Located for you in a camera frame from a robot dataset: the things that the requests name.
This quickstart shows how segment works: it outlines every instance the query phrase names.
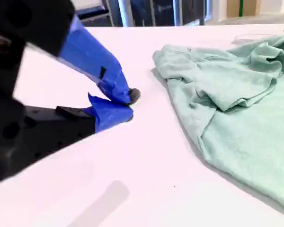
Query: green cloth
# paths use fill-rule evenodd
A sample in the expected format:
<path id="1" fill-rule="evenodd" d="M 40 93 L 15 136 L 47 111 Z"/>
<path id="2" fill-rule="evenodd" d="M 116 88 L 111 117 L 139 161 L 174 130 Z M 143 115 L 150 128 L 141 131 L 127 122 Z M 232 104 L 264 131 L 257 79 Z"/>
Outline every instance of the green cloth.
<path id="1" fill-rule="evenodd" d="M 284 36 L 153 59 L 204 159 L 284 205 Z"/>

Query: green stripe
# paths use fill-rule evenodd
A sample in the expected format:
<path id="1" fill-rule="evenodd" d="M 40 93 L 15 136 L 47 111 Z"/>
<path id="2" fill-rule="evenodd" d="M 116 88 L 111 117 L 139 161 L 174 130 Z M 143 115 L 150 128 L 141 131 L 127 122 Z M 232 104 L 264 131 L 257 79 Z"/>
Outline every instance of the green stripe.
<path id="1" fill-rule="evenodd" d="M 244 5 L 244 0 L 240 0 L 239 17 L 243 16 L 243 5 Z"/>

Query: white tabletop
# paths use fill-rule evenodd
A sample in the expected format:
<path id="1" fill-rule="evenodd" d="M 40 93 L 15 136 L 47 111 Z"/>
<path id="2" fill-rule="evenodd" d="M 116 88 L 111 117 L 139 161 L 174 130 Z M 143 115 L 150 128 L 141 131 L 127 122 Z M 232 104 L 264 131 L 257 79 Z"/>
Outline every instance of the white tabletop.
<path id="1" fill-rule="evenodd" d="M 141 99 L 134 119 L 86 138 L 0 183 L 0 227 L 284 227 L 284 209 L 197 158 L 152 54 L 165 44 L 226 49 L 234 37 L 284 25 L 90 28 Z M 89 79 L 27 48 L 15 97 L 27 105 L 87 107 Z"/>

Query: blue tape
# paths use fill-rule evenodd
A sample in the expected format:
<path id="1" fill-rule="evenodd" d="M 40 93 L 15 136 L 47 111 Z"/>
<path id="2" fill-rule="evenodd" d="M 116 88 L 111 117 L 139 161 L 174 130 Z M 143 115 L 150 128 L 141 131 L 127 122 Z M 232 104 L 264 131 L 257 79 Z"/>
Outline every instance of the blue tape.
<path id="1" fill-rule="evenodd" d="M 128 106 L 116 104 L 90 94 L 89 101 L 92 107 L 85 108 L 83 111 L 96 118 L 96 133 L 127 122 L 133 117 L 133 110 Z"/>
<path id="2" fill-rule="evenodd" d="M 93 80 L 113 102 L 130 103 L 129 87 L 119 61 L 85 29 L 77 16 L 61 50 L 60 61 Z M 102 67 L 106 69 L 103 77 Z"/>

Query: robotic arm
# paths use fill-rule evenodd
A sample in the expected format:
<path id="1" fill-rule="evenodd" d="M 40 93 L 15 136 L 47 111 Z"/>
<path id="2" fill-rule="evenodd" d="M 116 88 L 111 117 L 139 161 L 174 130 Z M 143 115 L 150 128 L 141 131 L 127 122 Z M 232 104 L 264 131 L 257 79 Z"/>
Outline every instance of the robotic arm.
<path id="1" fill-rule="evenodd" d="M 92 107 L 24 106 L 13 98 L 26 43 L 85 74 L 111 100 Z M 129 89 L 119 61 L 80 23 L 70 0 L 0 0 L 0 180 L 97 132 L 126 122 L 140 96 Z"/>

